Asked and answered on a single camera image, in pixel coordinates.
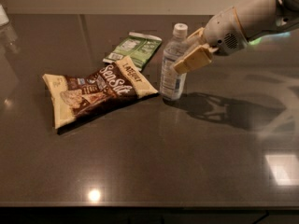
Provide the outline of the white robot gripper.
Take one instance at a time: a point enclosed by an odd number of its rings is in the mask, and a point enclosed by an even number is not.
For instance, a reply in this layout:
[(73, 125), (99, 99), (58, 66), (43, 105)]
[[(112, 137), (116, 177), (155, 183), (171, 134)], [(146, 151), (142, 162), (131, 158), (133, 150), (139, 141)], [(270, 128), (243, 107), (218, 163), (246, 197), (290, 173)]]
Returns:
[(236, 9), (229, 7), (213, 16), (205, 28), (201, 27), (189, 35), (186, 43), (189, 46), (199, 46), (187, 51), (175, 61), (174, 70), (179, 75), (210, 64), (214, 52), (220, 56), (236, 53), (244, 49), (248, 41), (236, 14)]

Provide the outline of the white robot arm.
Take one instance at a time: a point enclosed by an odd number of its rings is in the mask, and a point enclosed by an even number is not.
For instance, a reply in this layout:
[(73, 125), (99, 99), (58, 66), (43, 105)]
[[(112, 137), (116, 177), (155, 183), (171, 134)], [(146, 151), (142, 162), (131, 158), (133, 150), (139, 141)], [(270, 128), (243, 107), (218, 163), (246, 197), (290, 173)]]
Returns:
[(229, 56), (249, 42), (299, 27), (299, 0), (243, 0), (214, 15), (187, 38), (190, 46), (174, 63), (178, 74), (206, 66), (215, 55)]

